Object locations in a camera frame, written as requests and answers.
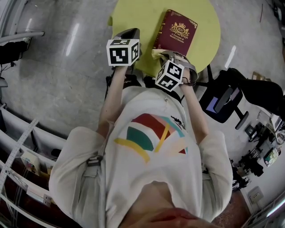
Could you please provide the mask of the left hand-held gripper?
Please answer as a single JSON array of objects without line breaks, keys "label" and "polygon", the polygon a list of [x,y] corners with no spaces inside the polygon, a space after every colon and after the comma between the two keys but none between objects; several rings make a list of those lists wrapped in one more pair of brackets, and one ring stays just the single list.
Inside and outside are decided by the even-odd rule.
[{"label": "left hand-held gripper", "polygon": [[141,56],[140,30],[124,30],[108,40],[106,52],[109,66],[132,66]]}]

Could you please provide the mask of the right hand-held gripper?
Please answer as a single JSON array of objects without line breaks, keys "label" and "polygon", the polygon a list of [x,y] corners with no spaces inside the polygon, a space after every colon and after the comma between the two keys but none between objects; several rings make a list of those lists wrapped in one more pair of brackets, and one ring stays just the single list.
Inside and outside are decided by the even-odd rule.
[{"label": "right hand-held gripper", "polygon": [[155,84],[165,89],[168,92],[173,91],[177,86],[184,84],[183,72],[185,69],[189,70],[190,77],[185,83],[192,86],[198,80],[198,73],[196,68],[190,61],[182,54],[170,50],[164,50],[159,53],[159,60],[161,69],[155,77]]}]

